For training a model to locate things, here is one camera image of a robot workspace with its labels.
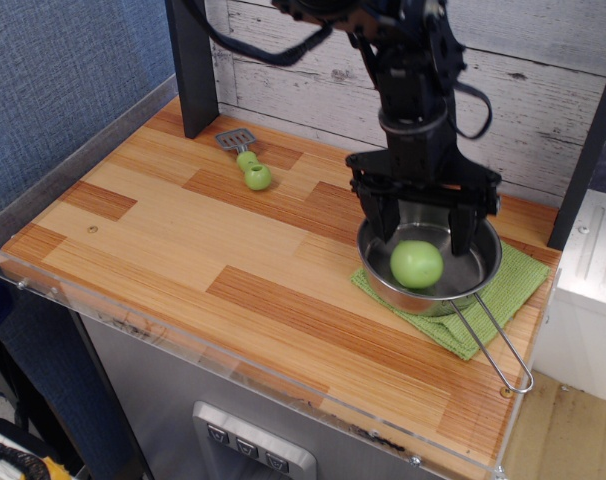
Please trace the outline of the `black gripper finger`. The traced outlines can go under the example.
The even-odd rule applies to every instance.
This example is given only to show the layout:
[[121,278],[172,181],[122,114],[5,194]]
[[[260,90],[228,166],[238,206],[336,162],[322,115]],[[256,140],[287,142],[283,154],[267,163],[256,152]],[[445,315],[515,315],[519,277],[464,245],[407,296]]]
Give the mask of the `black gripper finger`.
[[482,219],[479,210],[472,207],[457,207],[449,211],[451,250],[454,256],[462,256],[470,251]]
[[364,193],[360,196],[360,203],[375,236],[387,243],[400,223],[398,198]]

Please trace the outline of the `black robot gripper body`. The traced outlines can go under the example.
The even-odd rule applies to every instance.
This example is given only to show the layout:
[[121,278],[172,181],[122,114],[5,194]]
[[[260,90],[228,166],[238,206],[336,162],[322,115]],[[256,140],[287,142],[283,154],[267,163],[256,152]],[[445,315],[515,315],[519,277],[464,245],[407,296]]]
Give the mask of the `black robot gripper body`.
[[469,160],[459,150],[451,122],[394,128],[383,122],[388,145],[383,150],[347,157],[352,189],[368,218],[392,214],[400,200],[462,208],[480,217],[500,209],[501,176]]

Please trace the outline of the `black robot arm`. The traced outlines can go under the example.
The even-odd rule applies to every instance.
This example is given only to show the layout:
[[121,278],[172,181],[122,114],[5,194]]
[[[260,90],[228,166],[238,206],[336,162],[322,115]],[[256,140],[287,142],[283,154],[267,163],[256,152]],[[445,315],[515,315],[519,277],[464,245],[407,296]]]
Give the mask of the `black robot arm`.
[[451,249],[467,253],[482,220],[499,209],[498,173],[459,150],[456,91],[487,97],[458,79],[464,46],[443,1],[277,1],[296,21],[347,33],[379,94],[384,150],[347,157],[352,189],[376,237],[391,239],[403,201],[447,212]]

